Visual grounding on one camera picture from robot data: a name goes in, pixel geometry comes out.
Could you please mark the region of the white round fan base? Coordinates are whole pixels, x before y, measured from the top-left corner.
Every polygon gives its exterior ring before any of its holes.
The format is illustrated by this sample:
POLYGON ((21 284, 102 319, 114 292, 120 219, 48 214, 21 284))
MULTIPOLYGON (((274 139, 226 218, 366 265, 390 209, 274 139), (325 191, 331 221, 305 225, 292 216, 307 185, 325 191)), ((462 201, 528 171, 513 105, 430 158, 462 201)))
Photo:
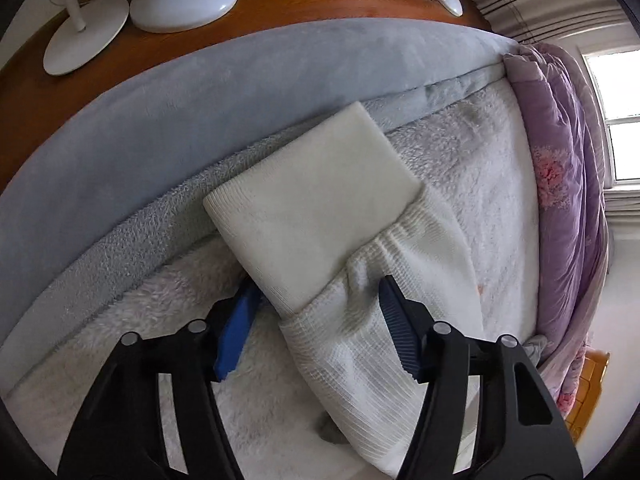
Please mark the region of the white round fan base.
POLYGON ((51 76, 78 70, 116 38, 129 16, 127 0, 63 0, 68 18, 53 34, 43 55, 43 69, 51 76))

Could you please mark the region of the grey fleece blanket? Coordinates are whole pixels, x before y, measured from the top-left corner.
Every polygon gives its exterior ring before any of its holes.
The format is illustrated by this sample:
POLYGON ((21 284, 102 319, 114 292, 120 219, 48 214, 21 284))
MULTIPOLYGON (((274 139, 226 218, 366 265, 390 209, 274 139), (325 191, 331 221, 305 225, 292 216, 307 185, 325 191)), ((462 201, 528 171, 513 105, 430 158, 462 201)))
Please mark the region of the grey fleece blanket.
POLYGON ((498 64, 512 39, 471 27, 348 18, 256 32, 101 94, 1 196, 1 389, 210 232, 193 178, 288 127, 361 102, 395 129, 425 89, 498 64))

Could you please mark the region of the white knit sweater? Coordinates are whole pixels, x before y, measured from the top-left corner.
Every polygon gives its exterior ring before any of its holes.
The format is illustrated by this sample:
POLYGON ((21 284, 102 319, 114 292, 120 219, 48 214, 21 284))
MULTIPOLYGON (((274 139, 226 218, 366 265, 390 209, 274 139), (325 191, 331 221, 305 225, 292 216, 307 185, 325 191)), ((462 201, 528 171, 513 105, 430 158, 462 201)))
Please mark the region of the white knit sweater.
POLYGON ((450 205, 352 104, 204 198, 277 310, 299 373, 354 450, 396 476, 425 389, 378 305, 390 275, 462 334, 484 334, 469 244, 450 205))

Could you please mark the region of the orange wooden headboard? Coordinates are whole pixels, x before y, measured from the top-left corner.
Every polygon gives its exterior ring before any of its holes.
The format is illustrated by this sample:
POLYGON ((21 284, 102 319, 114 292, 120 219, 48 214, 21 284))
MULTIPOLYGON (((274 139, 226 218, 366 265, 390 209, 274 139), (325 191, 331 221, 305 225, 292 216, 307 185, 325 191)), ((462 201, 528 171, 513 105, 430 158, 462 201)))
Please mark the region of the orange wooden headboard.
POLYGON ((602 393, 603 378, 608 370, 610 354, 588 349, 579 375, 576 398, 565 419, 570 436, 575 444, 586 430, 602 393))

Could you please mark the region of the purple floral quilt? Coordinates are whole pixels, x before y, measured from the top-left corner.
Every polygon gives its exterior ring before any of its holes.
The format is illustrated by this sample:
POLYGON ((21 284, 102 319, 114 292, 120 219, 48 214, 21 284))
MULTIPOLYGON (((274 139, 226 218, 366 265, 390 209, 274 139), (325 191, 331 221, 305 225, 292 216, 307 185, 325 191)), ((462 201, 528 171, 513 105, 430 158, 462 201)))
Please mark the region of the purple floral quilt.
POLYGON ((539 211, 538 370, 561 415, 577 400, 608 272, 604 129, 578 62, 555 44, 503 58, 534 167, 539 211))

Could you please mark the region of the bright window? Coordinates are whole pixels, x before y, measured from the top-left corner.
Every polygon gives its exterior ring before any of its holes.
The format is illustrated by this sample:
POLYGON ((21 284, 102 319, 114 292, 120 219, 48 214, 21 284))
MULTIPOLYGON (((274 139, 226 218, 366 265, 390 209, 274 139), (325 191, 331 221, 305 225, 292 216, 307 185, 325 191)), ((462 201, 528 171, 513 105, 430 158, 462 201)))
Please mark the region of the bright window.
POLYGON ((639 48, 584 56, 597 91, 612 158, 613 180, 639 180, 639 48))

